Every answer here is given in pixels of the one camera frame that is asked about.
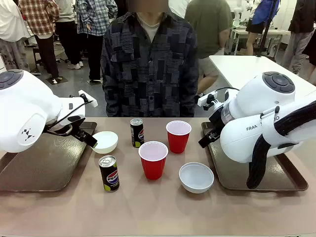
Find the white folding table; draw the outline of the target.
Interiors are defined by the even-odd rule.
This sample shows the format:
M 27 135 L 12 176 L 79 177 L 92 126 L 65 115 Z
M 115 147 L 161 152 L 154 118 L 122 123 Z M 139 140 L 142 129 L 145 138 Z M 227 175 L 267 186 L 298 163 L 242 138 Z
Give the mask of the white folding table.
M 285 74 L 295 83 L 298 91 L 314 91 L 316 86 L 290 72 L 267 57 L 211 55 L 209 59 L 222 77 L 235 88 L 243 87 L 249 80 L 263 72 L 275 71 Z

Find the red plastic cup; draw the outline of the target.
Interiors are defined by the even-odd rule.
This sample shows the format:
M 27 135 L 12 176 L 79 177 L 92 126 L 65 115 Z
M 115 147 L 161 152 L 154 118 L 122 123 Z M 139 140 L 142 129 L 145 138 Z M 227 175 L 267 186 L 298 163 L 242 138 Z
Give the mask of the red plastic cup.
M 158 141 L 145 142 L 138 149 L 144 174 L 149 180 L 157 180 L 162 176 L 168 155 L 167 146 Z
M 174 120 L 166 125 L 167 137 L 170 150 L 175 154 L 184 152 L 192 127 L 189 123 Z

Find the white background workbench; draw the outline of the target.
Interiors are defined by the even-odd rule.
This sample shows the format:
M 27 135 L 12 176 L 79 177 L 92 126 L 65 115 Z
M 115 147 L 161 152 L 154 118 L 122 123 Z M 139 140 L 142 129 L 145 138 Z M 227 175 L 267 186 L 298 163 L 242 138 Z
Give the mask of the white background workbench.
M 267 39 L 270 39 L 269 45 L 268 45 L 268 51 L 272 48 L 272 39 L 277 39 L 278 43 L 276 45 L 276 51 L 274 54 L 274 57 L 276 56 L 279 46 L 282 42 L 282 38 L 284 36 L 289 36 L 290 32 L 286 30 L 278 30 L 272 28 L 271 30 L 268 30 L 267 33 Z M 239 41 L 241 39 L 247 39 L 248 38 L 248 32 L 245 30 L 245 27 L 232 27 L 230 30 L 230 36 L 226 43 L 225 47 L 225 53 L 227 55 L 237 55 L 238 52 L 238 45 Z

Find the person in blue plaid shirt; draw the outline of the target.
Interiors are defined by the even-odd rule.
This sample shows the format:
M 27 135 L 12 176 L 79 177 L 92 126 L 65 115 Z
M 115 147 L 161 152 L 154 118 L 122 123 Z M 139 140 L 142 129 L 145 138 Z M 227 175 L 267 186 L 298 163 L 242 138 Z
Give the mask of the person in blue plaid shirt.
M 101 79 L 101 53 L 103 36 L 116 18 L 118 7 L 115 0 L 76 0 L 78 33 L 87 35 L 89 81 Z

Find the person in red plaid shirt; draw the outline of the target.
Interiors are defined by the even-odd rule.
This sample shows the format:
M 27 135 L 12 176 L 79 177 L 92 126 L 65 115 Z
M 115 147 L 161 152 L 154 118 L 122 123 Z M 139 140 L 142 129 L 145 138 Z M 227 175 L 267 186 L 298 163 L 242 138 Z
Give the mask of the person in red plaid shirt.
M 56 84 L 62 79 L 59 76 L 53 44 L 53 23 L 59 19 L 58 5 L 54 0 L 19 0 L 18 6 L 35 35 L 41 61 L 51 74 L 52 82 Z

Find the white bowl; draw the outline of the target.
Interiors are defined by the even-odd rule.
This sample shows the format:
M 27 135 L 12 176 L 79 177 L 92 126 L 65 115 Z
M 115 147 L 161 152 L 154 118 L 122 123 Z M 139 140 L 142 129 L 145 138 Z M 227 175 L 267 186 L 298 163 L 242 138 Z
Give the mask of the white bowl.
M 214 174 L 205 164 L 189 162 L 179 170 L 182 187 L 190 193 L 202 194 L 208 191 L 214 183 Z
M 102 131 L 95 133 L 93 138 L 97 140 L 97 144 L 92 148 L 98 154 L 109 154 L 118 144 L 118 135 L 112 131 Z

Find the black Pepsi can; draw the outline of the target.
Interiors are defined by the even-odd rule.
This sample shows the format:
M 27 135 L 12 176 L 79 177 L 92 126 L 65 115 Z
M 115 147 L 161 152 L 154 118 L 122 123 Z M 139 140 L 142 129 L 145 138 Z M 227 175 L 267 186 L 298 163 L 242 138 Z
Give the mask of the black Pepsi can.
M 104 190 L 115 192 L 119 188 L 119 174 L 117 160 L 112 155 L 106 155 L 99 159 Z
M 144 126 L 141 118 L 133 118 L 130 121 L 132 145 L 139 148 L 144 144 Z

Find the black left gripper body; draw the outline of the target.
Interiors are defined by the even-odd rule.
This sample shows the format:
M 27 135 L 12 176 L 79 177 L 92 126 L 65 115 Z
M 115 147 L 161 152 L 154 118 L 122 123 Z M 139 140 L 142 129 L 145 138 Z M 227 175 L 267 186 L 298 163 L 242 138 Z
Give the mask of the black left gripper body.
M 87 133 L 80 128 L 84 120 L 84 118 L 81 118 L 57 130 L 53 130 L 53 128 L 46 125 L 45 133 L 62 137 L 73 136 L 80 141 L 84 141 L 87 138 Z

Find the person in white shirt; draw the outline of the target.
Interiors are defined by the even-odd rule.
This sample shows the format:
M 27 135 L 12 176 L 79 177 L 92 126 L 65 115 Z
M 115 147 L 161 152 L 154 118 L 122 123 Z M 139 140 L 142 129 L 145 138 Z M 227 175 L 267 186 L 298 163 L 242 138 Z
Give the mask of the person in white shirt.
M 29 71 L 24 40 L 30 34 L 13 0 L 0 0 L 0 54 L 6 69 Z

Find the person in patchwork shirt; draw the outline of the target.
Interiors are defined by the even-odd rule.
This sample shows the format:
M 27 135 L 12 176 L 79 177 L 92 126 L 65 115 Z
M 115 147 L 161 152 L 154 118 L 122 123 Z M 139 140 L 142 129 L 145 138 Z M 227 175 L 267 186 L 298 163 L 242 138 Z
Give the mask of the person in patchwork shirt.
M 103 40 L 109 117 L 191 118 L 198 89 L 197 37 L 168 0 L 126 0 Z

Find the black pole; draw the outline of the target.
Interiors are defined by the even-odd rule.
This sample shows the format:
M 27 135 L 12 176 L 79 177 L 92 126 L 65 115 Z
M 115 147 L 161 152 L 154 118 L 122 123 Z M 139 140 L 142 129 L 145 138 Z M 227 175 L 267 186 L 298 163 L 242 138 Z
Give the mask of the black pole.
M 257 57 L 261 57 L 261 55 L 262 55 L 262 51 L 263 51 L 263 48 L 265 46 L 267 34 L 268 34 L 268 31 L 269 31 L 269 27 L 270 27 L 271 21 L 273 19 L 273 15 L 274 15 L 274 11 L 275 11 L 275 7 L 276 7 L 276 3 L 277 2 L 278 2 L 278 0 L 273 0 L 273 3 L 271 5 L 271 9 L 270 9 L 270 12 L 269 12 L 268 20 L 266 22 L 265 30 L 264 30 L 264 33 L 261 36 L 260 47 L 259 47 L 259 50 L 258 50 L 257 55 L 256 55 Z

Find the person in grey top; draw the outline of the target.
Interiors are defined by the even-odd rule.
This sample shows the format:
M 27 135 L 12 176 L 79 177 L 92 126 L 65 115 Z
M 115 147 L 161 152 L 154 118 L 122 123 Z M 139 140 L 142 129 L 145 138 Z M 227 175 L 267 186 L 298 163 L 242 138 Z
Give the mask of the person in grey top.
M 56 34 L 68 57 L 68 68 L 79 70 L 83 67 L 77 40 L 77 27 L 75 23 L 72 0 L 55 0 L 59 9 L 59 18 L 55 21 Z

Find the person in black jacket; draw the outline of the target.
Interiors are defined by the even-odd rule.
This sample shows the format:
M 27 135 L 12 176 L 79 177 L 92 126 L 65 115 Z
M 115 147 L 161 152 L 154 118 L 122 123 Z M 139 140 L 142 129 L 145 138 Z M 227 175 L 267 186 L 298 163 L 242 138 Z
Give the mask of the person in black jacket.
M 297 0 L 288 30 L 290 40 L 281 66 L 298 75 L 306 56 L 309 57 L 307 81 L 316 86 L 316 0 Z

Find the person in blue jacket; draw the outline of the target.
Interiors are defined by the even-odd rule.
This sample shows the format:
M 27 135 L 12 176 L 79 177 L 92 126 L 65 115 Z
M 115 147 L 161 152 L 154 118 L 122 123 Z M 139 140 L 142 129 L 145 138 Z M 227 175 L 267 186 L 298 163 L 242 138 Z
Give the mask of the person in blue jacket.
M 262 34 L 264 28 L 267 26 L 274 1 L 275 0 L 250 0 L 252 9 L 246 27 L 246 31 L 248 32 L 246 43 L 247 56 L 253 55 L 253 43 L 258 34 Z

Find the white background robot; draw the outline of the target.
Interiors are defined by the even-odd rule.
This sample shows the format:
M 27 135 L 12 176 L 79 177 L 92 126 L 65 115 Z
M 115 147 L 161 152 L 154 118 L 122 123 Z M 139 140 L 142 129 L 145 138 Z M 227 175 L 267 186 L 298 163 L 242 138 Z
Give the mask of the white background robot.
M 233 26 L 238 27 L 240 24 L 241 14 L 243 12 L 242 0 L 236 0 L 237 6 L 234 8 Z

